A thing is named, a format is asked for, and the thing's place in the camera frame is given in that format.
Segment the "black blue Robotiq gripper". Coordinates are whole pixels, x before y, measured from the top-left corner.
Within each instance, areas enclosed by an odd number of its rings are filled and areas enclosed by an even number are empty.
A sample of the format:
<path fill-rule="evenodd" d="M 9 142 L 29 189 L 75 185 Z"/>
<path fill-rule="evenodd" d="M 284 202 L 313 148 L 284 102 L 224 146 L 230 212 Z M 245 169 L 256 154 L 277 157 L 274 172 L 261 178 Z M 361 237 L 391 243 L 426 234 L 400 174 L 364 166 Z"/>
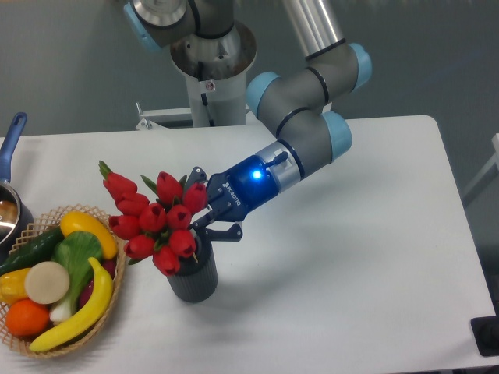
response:
<path fill-rule="evenodd" d="M 185 190 L 195 183 L 205 183 L 207 174 L 201 167 L 190 172 Z M 207 183 L 207 201 L 211 211 L 194 221 L 189 228 L 206 241 L 240 241 L 242 226 L 233 223 L 227 230 L 208 228 L 215 221 L 243 221 L 247 214 L 273 199 L 279 193 L 278 183 L 257 155 L 246 158 L 222 173 L 213 174 Z"/>

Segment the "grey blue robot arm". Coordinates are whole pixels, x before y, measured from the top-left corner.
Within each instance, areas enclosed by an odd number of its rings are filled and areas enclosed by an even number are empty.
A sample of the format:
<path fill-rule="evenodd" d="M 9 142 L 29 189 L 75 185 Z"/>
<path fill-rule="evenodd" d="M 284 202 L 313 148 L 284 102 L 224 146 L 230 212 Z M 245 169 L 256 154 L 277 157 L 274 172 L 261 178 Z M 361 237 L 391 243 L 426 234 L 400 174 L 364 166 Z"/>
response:
<path fill-rule="evenodd" d="M 288 78 L 247 71 L 255 38 L 234 17 L 230 1 L 129 1 L 124 13 L 145 48 L 169 48 L 184 75 L 196 127 L 242 125 L 252 112 L 275 141 L 227 171 L 207 178 L 196 169 L 189 183 L 207 183 L 208 212 L 192 224 L 202 238 L 238 241 L 241 222 L 352 144 L 342 116 L 327 111 L 336 98 L 371 77 L 372 62 L 359 44 L 348 44 L 329 1 L 284 4 L 306 60 Z"/>

